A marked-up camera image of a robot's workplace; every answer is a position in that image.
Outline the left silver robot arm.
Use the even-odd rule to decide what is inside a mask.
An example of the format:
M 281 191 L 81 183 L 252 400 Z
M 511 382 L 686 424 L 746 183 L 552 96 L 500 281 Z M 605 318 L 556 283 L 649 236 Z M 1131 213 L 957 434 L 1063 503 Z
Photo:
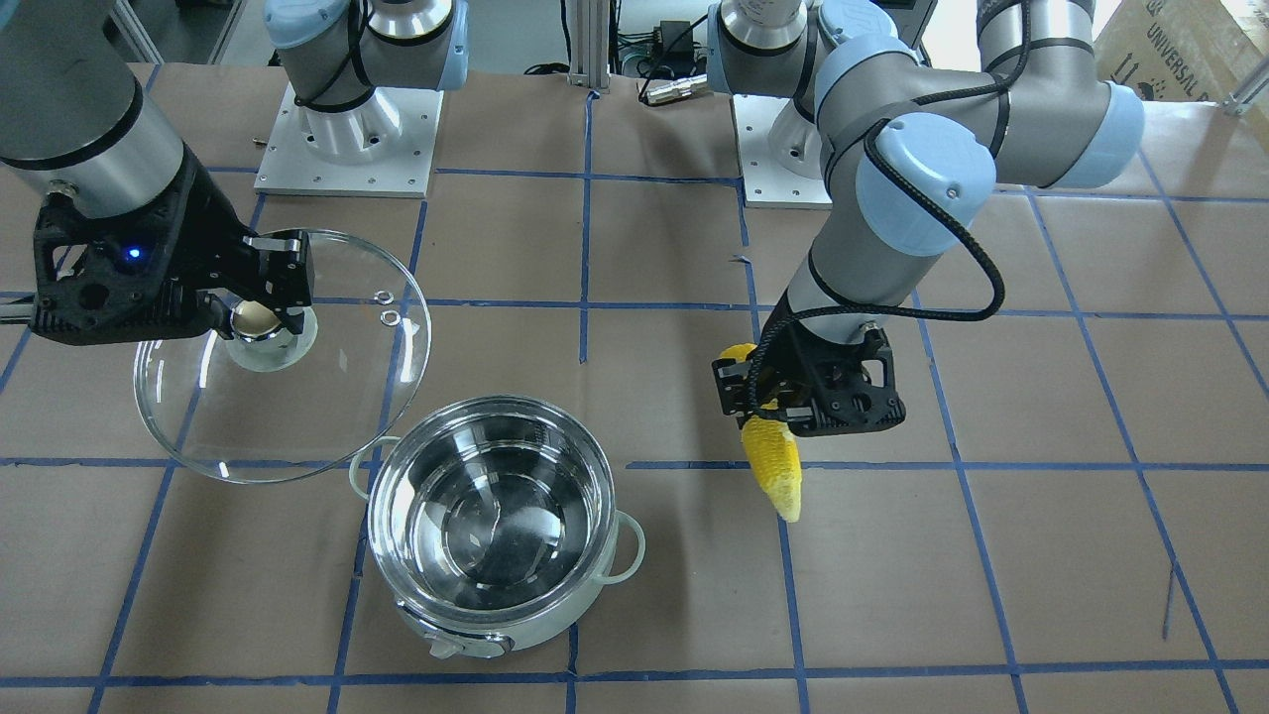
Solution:
M 902 424 L 883 323 L 978 322 L 1003 275 L 971 235 L 1001 183 L 1096 188 L 1124 171 L 1142 100 L 1096 76 L 1093 1 L 978 3 L 980 67 L 935 68 L 873 1 L 722 1 L 709 85 L 792 100 L 831 202 L 744 356 L 713 375 L 742 429 L 802 438 Z

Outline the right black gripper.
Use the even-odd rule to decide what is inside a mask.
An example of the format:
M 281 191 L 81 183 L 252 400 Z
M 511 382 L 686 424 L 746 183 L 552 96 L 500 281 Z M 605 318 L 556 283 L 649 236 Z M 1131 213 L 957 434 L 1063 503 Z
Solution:
M 311 236 L 249 235 L 192 150 L 147 204 L 90 218 L 49 191 L 36 221 L 32 334 L 67 345 L 190 339 L 272 340 L 305 332 Z

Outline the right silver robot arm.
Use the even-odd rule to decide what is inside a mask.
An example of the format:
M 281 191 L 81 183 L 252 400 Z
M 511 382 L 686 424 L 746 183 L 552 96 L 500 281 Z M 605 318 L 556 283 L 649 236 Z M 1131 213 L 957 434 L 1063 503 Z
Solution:
M 423 115 L 468 74 L 464 1 L 268 1 L 286 68 L 258 189 L 423 194 Z M 99 1 L 3 4 L 3 164 L 41 191 L 36 293 L 3 306 L 52 342 L 316 339 L 311 232 L 260 235 L 154 104 Z

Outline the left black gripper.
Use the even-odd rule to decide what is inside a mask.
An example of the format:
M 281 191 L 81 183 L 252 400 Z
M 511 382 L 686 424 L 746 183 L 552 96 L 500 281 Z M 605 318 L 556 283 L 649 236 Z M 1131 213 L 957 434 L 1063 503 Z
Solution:
M 796 312 L 777 302 L 758 342 L 758 416 L 787 424 L 798 438 L 882 432 L 906 420 L 893 386 L 892 349 L 883 328 L 832 342 L 810 328 L 813 317 L 860 316 L 850 301 Z M 755 416 L 753 361 L 721 356 L 712 374 L 722 413 Z

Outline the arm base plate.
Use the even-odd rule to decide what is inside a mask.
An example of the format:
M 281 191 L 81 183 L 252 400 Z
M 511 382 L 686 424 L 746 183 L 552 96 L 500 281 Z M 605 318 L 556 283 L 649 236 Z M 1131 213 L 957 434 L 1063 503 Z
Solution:
M 254 189 L 263 194 L 426 198 L 445 99 L 378 88 L 341 113 L 299 107 L 287 88 Z
M 745 202 L 758 208 L 826 209 L 815 126 L 788 98 L 739 94 L 733 119 Z

